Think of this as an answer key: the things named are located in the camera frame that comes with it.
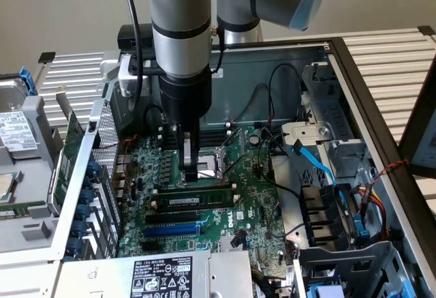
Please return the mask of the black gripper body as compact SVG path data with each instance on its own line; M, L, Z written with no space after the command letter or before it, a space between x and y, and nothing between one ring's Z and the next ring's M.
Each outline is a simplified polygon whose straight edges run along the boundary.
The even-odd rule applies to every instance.
M171 120L182 125L197 123L211 107L211 70L204 68L188 78L162 75L159 77L159 90L161 105Z

